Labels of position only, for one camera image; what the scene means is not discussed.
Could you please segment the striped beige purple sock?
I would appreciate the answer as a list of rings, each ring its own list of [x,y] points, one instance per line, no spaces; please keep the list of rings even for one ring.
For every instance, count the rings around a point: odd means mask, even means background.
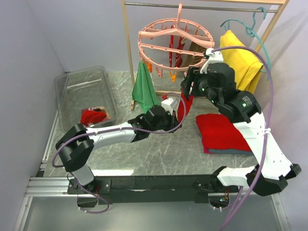
[[[91,107],[91,108],[82,109],[81,112],[83,110],[93,110],[93,109],[101,109],[102,111],[104,111],[107,114],[107,117],[102,122],[111,119],[108,110],[105,107],[102,107],[102,106],[101,107]]]

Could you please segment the red sock front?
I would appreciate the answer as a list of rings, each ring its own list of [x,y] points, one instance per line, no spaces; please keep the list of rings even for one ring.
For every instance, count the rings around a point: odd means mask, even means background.
[[[83,110],[81,113],[80,122],[84,126],[102,122],[107,117],[107,114],[101,109]]]

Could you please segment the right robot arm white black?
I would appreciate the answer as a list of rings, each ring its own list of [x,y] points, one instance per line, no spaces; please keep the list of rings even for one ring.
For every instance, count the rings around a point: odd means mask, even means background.
[[[267,196],[280,193],[288,185],[287,181],[301,172],[298,164],[285,157],[266,127],[266,119],[254,95],[236,88],[235,71],[226,63],[189,67],[181,88],[185,99],[190,96],[209,99],[240,133],[258,162],[246,168],[218,168],[211,175],[213,190],[222,192],[228,186],[243,186]]]

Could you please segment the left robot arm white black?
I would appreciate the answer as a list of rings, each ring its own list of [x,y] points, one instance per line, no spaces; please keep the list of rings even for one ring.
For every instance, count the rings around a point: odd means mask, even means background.
[[[84,193],[96,189],[94,175],[87,165],[93,150],[117,144],[144,140],[153,134],[172,133],[180,128],[175,111],[165,110],[155,105],[145,114],[140,114],[125,123],[104,128],[86,128],[82,124],[74,125],[57,142],[56,154],[62,161],[62,167],[71,173]]]

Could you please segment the pink round clip hanger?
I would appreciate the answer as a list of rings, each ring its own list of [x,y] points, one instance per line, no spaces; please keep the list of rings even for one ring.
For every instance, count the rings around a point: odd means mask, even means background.
[[[181,17],[181,6],[183,6],[182,3],[179,4],[176,18],[154,21],[139,31],[138,34],[139,56],[142,62],[147,65],[149,72],[152,72],[154,67],[158,76],[162,78],[163,72],[166,70],[172,82],[176,81],[178,72],[185,72],[188,69],[188,65],[184,65],[183,62],[181,67],[174,67],[175,53],[180,53],[182,59],[185,55],[192,58],[197,57],[199,58],[197,64],[202,65],[205,62],[203,52],[208,48],[213,48],[215,45],[212,35],[205,27]],[[174,35],[173,49],[169,48],[171,35]],[[180,36],[186,38],[183,50],[177,50]],[[168,61],[169,52],[172,51],[173,67],[169,67],[169,63],[160,64],[154,61],[146,54],[146,50],[166,52],[168,53]]]

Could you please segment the teal plastic hanger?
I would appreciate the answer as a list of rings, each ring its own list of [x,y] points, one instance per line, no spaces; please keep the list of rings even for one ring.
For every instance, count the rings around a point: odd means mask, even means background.
[[[269,70],[271,71],[272,69],[272,66],[271,66],[271,61],[270,61],[270,57],[269,57],[269,54],[267,52],[267,49],[262,41],[262,39],[257,35],[257,32],[254,31],[254,28],[255,28],[255,25],[256,25],[256,13],[259,13],[261,12],[262,15],[263,15],[263,20],[266,19],[267,17],[267,10],[264,8],[264,7],[258,7],[257,8],[257,11],[253,12],[253,16],[252,16],[252,20],[253,20],[253,24],[251,26],[249,26],[247,23],[245,23],[244,21],[242,20],[239,20],[239,19],[228,19],[226,21],[224,21],[220,27],[223,27],[225,29],[225,31],[227,32],[228,30],[230,30],[230,22],[233,21],[233,22],[238,22],[240,23],[241,25],[243,25],[245,27],[245,33],[248,37],[250,38],[256,38],[259,45],[261,46],[264,54],[265,54],[265,57],[266,57],[266,61],[267,61],[267,65],[269,67]]]

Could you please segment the green hanging cloth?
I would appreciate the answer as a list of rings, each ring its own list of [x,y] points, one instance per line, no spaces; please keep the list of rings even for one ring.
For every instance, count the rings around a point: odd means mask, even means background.
[[[137,77],[132,91],[132,99],[140,105],[144,113],[154,105],[160,105],[150,72],[147,65],[142,61],[139,62]]]

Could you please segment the red patterned sock pair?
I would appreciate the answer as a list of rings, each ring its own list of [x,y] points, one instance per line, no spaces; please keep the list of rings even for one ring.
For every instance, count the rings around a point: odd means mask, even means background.
[[[185,43],[186,43],[186,38],[180,36],[179,43],[178,43],[178,46],[177,46],[177,50],[183,50]],[[170,36],[169,48],[170,49],[174,48],[174,35]],[[175,65],[174,65],[174,67],[176,67],[176,68],[181,67],[182,62],[183,62],[183,59],[181,57],[181,54],[175,53]],[[172,51],[169,52],[169,67],[173,67],[173,52]]]

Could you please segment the red folded towel stack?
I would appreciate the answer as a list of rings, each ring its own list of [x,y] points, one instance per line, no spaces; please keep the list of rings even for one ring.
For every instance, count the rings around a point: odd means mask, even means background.
[[[198,115],[196,124],[206,154],[252,154],[242,134],[226,116],[220,114]]]

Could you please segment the yellow hanging cloth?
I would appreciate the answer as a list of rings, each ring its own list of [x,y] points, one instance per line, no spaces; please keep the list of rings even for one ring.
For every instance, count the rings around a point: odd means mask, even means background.
[[[236,88],[254,93],[263,64],[251,52],[243,49],[221,51],[224,62],[235,71]]]

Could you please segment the clear plastic bin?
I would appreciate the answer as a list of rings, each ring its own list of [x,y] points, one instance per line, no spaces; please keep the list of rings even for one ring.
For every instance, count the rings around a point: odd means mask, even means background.
[[[102,128],[116,123],[118,109],[108,74],[103,66],[59,75],[55,78],[54,84],[62,133],[67,133],[72,126],[80,123],[81,110],[91,107],[105,107],[111,119],[91,124],[90,127]]]

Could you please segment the black base bar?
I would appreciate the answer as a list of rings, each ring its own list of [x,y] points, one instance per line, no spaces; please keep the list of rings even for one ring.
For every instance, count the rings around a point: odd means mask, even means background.
[[[150,202],[207,202],[210,193],[230,192],[210,175],[95,177],[85,189],[110,204]]]

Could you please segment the wooden clothes rack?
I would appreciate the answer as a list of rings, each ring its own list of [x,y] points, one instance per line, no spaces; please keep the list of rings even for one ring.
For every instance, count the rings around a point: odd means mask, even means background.
[[[286,8],[287,4],[289,3],[288,0],[223,0],[222,3],[232,3],[232,4],[261,4],[261,5],[275,5],[277,6],[276,9],[270,8],[267,10],[267,13],[272,13],[273,17],[271,18],[270,22],[268,23],[266,29],[264,30],[262,37],[260,37],[265,43],[267,38],[269,37],[270,33],[272,32],[274,26],[278,22],[281,14],[283,13],[284,9]],[[129,70],[132,85],[135,85],[135,76],[133,73],[133,60],[132,60],[132,52],[131,52],[131,41],[129,36],[129,27],[128,27],[128,16],[127,16],[127,6],[140,6],[140,7],[158,7],[158,8],[178,8],[178,5],[175,4],[166,4],[166,3],[144,3],[144,2],[126,2],[124,0],[121,1],[122,7],[122,15],[123,15],[123,22],[124,22],[124,29],[125,29],[125,36],[126,36],[126,46],[128,52],[128,63],[129,63]],[[191,5],[183,5],[181,9],[190,9],[190,10],[206,10],[206,11],[226,11],[226,12],[255,12],[257,9],[244,9],[244,8],[232,8],[232,7],[211,7],[211,6],[191,6]],[[257,44],[255,51],[259,52],[262,50],[259,43]]]

